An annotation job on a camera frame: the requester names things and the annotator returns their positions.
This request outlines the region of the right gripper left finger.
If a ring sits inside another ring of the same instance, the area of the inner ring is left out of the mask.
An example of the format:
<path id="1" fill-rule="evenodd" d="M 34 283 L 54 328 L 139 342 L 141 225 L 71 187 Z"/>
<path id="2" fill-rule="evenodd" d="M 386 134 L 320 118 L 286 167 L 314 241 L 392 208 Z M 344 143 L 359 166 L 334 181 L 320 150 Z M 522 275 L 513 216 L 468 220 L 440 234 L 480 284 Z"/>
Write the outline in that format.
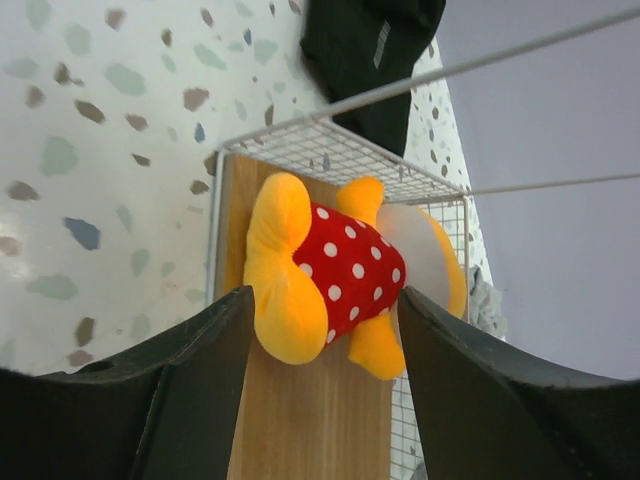
<path id="1" fill-rule="evenodd" d="M 1 372 L 5 479 L 223 479 L 253 332 L 237 288 L 75 373 Z"/>

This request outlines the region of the orange bear plush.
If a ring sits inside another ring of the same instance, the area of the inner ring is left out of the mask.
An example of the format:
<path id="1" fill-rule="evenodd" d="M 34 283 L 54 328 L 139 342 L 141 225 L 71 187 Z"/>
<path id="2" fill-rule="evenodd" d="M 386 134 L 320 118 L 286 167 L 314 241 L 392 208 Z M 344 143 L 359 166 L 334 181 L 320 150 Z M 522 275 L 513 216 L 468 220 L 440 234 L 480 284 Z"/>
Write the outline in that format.
<path id="1" fill-rule="evenodd" d="M 393 313 L 412 287 L 455 317 L 466 309 L 465 272 L 443 227 L 416 206 L 388 203 L 361 177 L 333 206 L 314 202 L 281 172 L 257 195 L 243 281 L 255 298 L 255 332 L 277 360 L 302 365 L 342 337 L 348 357 L 381 380 L 405 370 Z"/>

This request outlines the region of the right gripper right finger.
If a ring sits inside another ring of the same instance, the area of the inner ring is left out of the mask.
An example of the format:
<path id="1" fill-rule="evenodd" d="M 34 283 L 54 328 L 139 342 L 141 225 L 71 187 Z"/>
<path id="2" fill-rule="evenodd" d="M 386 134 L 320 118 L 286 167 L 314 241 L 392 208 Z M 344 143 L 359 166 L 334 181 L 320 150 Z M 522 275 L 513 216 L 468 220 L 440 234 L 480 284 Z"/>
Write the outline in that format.
<path id="1" fill-rule="evenodd" d="M 429 478 L 638 478 L 638 381 L 526 353 L 413 288 L 397 311 Z"/>

